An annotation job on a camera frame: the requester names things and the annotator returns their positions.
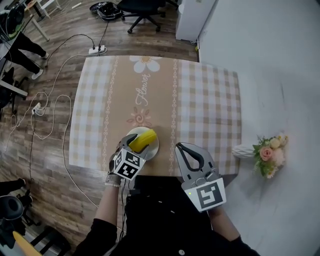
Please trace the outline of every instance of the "power plug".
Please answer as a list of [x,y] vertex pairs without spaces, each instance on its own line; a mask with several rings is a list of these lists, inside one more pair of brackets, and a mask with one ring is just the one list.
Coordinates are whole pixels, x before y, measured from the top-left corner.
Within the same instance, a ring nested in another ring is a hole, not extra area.
[[103,53],[105,51],[105,46],[104,45],[101,45],[100,47],[100,51],[99,51],[99,47],[95,47],[94,49],[93,48],[90,48],[89,49],[89,54],[97,54],[98,52],[99,53]]
[[35,105],[34,108],[32,109],[32,115],[34,115],[39,109],[41,109],[40,102],[38,102],[38,104]]

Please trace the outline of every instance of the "wooden floor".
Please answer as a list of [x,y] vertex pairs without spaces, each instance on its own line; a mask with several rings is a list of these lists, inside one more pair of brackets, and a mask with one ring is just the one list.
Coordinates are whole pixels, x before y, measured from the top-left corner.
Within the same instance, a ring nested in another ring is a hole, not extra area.
[[[82,1],[82,5],[75,10],[63,14],[56,11],[51,19],[42,20],[39,24],[50,37],[49,42],[42,38],[31,23],[27,26],[25,34],[48,53],[52,53],[64,40],[74,34],[88,35],[97,46],[107,24],[101,19],[96,19],[96,16],[89,11],[89,7],[94,3],[96,1]],[[161,23],[161,32],[156,32],[153,24],[142,22],[133,30],[133,34],[129,35],[127,30],[135,18],[127,18],[126,21],[121,21],[121,19],[111,21],[101,43],[107,47],[107,55],[147,55],[197,61],[195,46],[175,39],[177,21],[175,8],[168,5],[166,18],[159,16],[154,18]],[[42,76],[36,81],[29,80],[24,83],[23,88],[28,91],[29,95],[25,101],[16,100],[17,117],[22,118],[37,92],[50,92],[58,70],[67,58],[76,54],[87,54],[90,47],[92,43],[85,36],[76,36],[63,45],[52,56]],[[31,53],[27,55],[39,65],[45,65],[45,61],[40,60],[37,55]],[[50,96],[50,108],[47,109],[44,116],[36,117],[35,131],[40,136],[46,136],[51,131],[57,96],[61,94],[70,96],[73,106],[84,62],[85,57],[80,56],[71,59],[64,66]],[[31,73],[26,69],[15,64],[12,66],[15,67],[16,80],[20,80],[23,76],[31,77]],[[34,106],[37,102],[41,102],[44,106],[46,103],[44,95],[39,95],[32,105]],[[31,175],[34,183],[31,187],[31,194],[34,202],[31,211],[37,220],[58,229],[74,249],[90,230],[96,207],[77,190],[64,169],[62,138],[69,111],[67,99],[60,98],[55,108],[52,135],[45,140],[40,140],[36,136],[33,138]],[[2,112],[0,122],[1,151],[5,149],[11,132],[11,115],[11,106],[7,106]],[[11,181],[17,178],[30,179],[29,158],[33,134],[30,119],[31,111],[25,115],[21,125],[11,135],[7,152],[0,160],[0,181]],[[105,187],[102,183],[102,173],[98,170],[68,164],[69,137],[70,125],[64,145],[66,164],[70,174],[79,187],[96,204],[99,204]],[[120,204],[118,209],[118,226],[121,227]],[[28,230],[31,233],[35,232],[34,229]]]

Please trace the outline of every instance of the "yellow object at floor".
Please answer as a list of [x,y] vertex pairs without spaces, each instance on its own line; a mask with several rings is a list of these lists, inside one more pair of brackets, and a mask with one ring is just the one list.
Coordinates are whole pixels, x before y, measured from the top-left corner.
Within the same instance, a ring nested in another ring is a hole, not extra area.
[[42,256],[21,234],[13,231],[13,237],[26,256]]
[[157,138],[153,129],[147,130],[129,144],[134,152],[140,152],[146,145],[150,145]]

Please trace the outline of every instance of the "white vase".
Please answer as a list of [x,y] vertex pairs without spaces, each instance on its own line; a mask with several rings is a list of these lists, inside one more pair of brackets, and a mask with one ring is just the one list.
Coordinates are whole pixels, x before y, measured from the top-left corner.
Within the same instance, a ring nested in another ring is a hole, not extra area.
[[253,146],[243,144],[233,147],[232,154],[237,158],[253,158],[255,156]]

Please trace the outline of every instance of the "black sleeve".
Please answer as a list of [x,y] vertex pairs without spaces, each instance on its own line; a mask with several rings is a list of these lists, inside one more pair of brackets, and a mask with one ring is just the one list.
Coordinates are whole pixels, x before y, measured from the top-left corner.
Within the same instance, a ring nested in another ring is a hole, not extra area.
[[109,222],[95,218],[91,231],[76,247],[73,256],[103,256],[116,244],[116,239],[117,227]]
[[230,249],[233,255],[259,256],[255,250],[251,249],[242,241],[241,236],[236,240],[231,241],[230,244]]

